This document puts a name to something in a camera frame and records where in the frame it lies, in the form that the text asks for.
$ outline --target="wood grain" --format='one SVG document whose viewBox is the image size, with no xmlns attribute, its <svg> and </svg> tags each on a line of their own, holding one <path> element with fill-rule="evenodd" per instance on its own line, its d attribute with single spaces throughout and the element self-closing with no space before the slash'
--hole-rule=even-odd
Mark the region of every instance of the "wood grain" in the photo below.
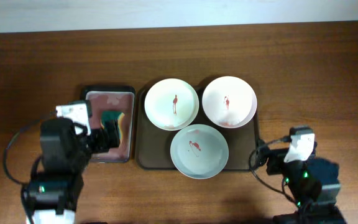
<svg viewBox="0 0 358 224">
<path fill-rule="evenodd" d="M 166 77 L 197 85 L 222 75 L 254 88 L 264 139 L 297 124 L 314 129 L 318 155 L 340 164 L 337 204 L 358 223 L 358 22 L 0 34 L 0 223 L 24 220 L 19 186 L 1 165 L 2 150 L 23 124 L 77 99 L 87 84 L 139 91 Z M 8 166 L 27 180 L 39 153 L 34 128 L 11 149 Z M 279 187 L 279 176 L 259 173 Z M 295 209 L 243 172 L 193 180 L 144 171 L 131 159 L 91 164 L 84 179 L 79 223 L 234 222 Z"/>
</svg>

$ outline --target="white plate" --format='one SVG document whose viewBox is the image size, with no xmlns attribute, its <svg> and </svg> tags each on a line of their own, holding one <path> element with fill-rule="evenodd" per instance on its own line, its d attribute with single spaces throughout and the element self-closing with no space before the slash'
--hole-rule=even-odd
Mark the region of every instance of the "white plate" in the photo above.
<svg viewBox="0 0 358 224">
<path fill-rule="evenodd" d="M 145 112 L 156 127 L 175 131 L 188 126 L 198 113 L 198 96 L 183 80 L 169 78 L 156 83 L 147 93 Z"/>
<path fill-rule="evenodd" d="M 205 88 L 203 108 L 214 124 L 223 128 L 238 128 L 254 117 L 257 108 L 256 94 L 240 78 L 220 77 Z"/>
<path fill-rule="evenodd" d="M 229 146 L 216 129 L 194 124 L 180 130 L 171 143 L 175 167 L 188 177 L 207 179 L 221 172 L 229 159 Z"/>
</svg>

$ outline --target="rectangular tray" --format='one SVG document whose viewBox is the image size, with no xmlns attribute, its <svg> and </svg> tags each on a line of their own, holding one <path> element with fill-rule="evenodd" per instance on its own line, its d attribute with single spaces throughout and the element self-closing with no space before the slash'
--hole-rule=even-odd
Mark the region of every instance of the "rectangular tray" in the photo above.
<svg viewBox="0 0 358 224">
<path fill-rule="evenodd" d="M 132 130 L 134 124 L 135 89 L 131 86 L 91 85 L 82 89 L 80 99 L 89 100 L 89 94 L 97 97 L 90 99 L 92 117 L 89 119 L 91 129 L 100 128 L 100 116 L 103 111 L 113 110 L 125 114 L 123 120 L 123 137 L 119 147 L 109 152 L 93 154 L 91 162 L 127 162 L 131 154 Z"/>
<path fill-rule="evenodd" d="M 223 171 L 249 171 L 248 158 L 259 140 L 257 113 L 252 120 L 240 128 L 227 129 L 212 123 L 202 108 L 203 89 L 195 87 L 200 100 L 200 109 L 192 124 L 206 124 L 217 129 L 229 145 L 229 160 Z M 148 90 L 141 90 L 137 113 L 135 159 L 145 170 L 176 170 L 171 160 L 170 146 L 179 131 L 164 131 L 154 126 L 144 110 Z"/>
</svg>

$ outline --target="red stain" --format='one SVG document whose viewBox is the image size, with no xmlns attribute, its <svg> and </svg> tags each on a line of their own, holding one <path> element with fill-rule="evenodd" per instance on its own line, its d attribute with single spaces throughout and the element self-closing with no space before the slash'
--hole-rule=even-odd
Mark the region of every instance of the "red stain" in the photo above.
<svg viewBox="0 0 358 224">
<path fill-rule="evenodd" d="M 171 125 L 165 125 L 165 126 L 164 126 L 164 128 L 167 128 L 167 129 L 174 129 L 175 127 L 174 127 L 174 125 L 172 125 L 172 124 L 171 124 Z"/>
<path fill-rule="evenodd" d="M 177 103 L 178 103 L 178 96 L 175 95 L 175 99 L 173 99 L 173 114 L 177 114 Z"/>
<path fill-rule="evenodd" d="M 229 96 L 224 97 L 223 103 L 226 104 L 226 108 L 229 109 L 229 103 L 230 103 Z"/>
<path fill-rule="evenodd" d="M 225 127 L 234 127 L 234 124 L 229 124 L 227 121 L 220 121 L 219 124 Z"/>
<path fill-rule="evenodd" d="M 192 141 L 190 141 L 189 142 L 189 145 L 190 145 L 190 148 L 191 148 L 191 150 L 193 151 L 193 153 L 194 153 L 194 155 L 196 155 L 196 157 L 198 157 L 197 156 L 197 154 L 194 152 L 194 150 L 193 150 L 193 146 L 196 148 L 196 149 L 198 149 L 199 151 L 201 151 L 201 149 L 200 149 L 200 146 L 198 145 L 198 143 L 197 142 L 192 142 Z"/>
</svg>

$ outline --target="white robot part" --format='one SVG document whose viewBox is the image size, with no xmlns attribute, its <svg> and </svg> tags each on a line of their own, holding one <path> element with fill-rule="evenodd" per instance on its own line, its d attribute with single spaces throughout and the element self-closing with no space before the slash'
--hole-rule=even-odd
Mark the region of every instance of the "white robot part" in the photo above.
<svg viewBox="0 0 358 224">
<path fill-rule="evenodd" d="M 54 209 L 36 210 L 32 217 L 34 224 L 74 224 L 75 212 L 71 210 L 64 210 L 62 215 L 56 215 Z M 29 219 L 26 219 L 26 224 L 30 224 Z"/>
<path fill-rule="evenodd" d="M 284 162 L 306 161 L 314 148 L 314 133 L 291 136 L 291 144 Z"/>
<path fill-rule="evenodd" d="M 58 117 L 69 118 L 73 122 L 85 125 L 88 129 L 88 135 L 91 134 L 91 127 L 86 103 L 56 106 L 56 111 Z M 81 128 L 75 127 L 76 134 L 80 134 L 81 132 Z"/>
</svg>

